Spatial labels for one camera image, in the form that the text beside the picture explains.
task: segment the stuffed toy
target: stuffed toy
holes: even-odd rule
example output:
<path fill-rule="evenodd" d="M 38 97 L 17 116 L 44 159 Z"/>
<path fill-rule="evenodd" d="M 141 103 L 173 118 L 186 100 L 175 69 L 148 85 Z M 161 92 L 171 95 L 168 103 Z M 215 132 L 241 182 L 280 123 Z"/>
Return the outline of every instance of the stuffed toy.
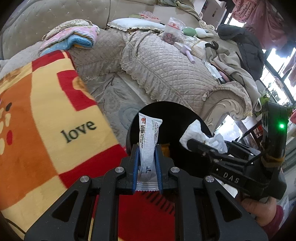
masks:
<path fill-rule="evenodd" d="M 205 37 L 213 37 L 214 34 L 211 34 L 209 30 L 207 29 L 202 29 L 202 28 L 191 28 L 191 27 L 185 27 L 182 30 L 182 33 L 186 36 L 191 36 L 191 37 L 198 37 L 198 38 L 205 38 Z"/>

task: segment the snack package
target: snack package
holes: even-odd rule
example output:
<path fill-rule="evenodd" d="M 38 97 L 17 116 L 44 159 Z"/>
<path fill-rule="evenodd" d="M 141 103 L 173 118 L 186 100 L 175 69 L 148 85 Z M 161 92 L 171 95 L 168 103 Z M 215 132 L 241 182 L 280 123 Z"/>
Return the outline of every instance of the snack package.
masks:
<path fill-rule="evenodd" d="M 139 113 L 140 165 L 136 191 L 158 191 L 154 151 L 161 119 Z"/>
<path fill-rule="evenodd" d="M 162 40 L 173 45 L 178 41 L 181 31 L 185 27 L 186 25 L 182 21 L 170 17 L 168 24 L 165 26 L 165 32 L 163 33 Z"/>

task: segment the blue towel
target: blue towel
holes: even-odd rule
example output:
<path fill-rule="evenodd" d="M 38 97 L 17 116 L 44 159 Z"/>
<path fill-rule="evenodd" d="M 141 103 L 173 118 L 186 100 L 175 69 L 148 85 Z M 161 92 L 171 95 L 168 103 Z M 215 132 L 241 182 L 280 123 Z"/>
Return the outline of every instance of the blue towel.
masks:
<path fill-rule="evenodd" d="M 91 48 L 93 45 L 92 42 L 88 38 L 81 37 L 80 35 L 77 35 L 77 34 L 72 34 L 69 38 L 67 38 L 59 43 L 53 44 L 52 46 L 43 50 L 40 53 L 40 56 L 43 56 L 45 54 L 51 53 L 56 50 L 68 50 L 74 44 L 77 44 L 83 48 Z"/>

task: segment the human hand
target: human hand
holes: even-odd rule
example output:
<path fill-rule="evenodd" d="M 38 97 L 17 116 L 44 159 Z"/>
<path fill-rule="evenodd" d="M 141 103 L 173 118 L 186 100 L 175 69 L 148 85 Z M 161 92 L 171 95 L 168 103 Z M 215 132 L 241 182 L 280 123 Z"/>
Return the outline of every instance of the human hand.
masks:
<path fill-rule="evenodd" d="M 261 227 L 269 224 L 276 215 L 276 199 L 274 197 L 269 197 L 266 203 L 246 198 L 241 202 L 241 205 L 247 212 L 256 215 L 256 221 Z"/>

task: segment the hanging clothes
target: hanging clothes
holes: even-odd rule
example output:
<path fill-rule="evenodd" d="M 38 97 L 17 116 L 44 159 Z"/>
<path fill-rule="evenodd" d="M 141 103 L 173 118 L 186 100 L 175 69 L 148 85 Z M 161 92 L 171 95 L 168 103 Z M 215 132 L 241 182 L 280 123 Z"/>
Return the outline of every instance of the hanging clothes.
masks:
<path fill-rule="evenodd" d="M 233 0 L 235 7 L 232 11 L 232 17 L 240 23 L 245 23 L 250 14 L 257 6 L 259 0 Z"/>
<path fill-rule="evenodd" d="M 290 80 L 291 86 L 296 85 L 296 52 L 291 57 L 289 63 L 283 70 L 283 74 L 287 73 L 290 69 L 292 69 L 288 75 L 288 79 Z"/>
<path fill-rule="evenodd" d="M 249 15 L 244 28 L 259 39 L 263 49 L 281 49 L 287 43 L 283 25 L 271 4 L 267 0 L 261 0 Z"/>
<path fill-rule="evenodd" d="M 287 58 L 288 56 L 291 56 L 294 46 L 296 46 L 295 41 L 288 40 L 283 48 L 276 50 L 276 55 L 281 58 Z"/>

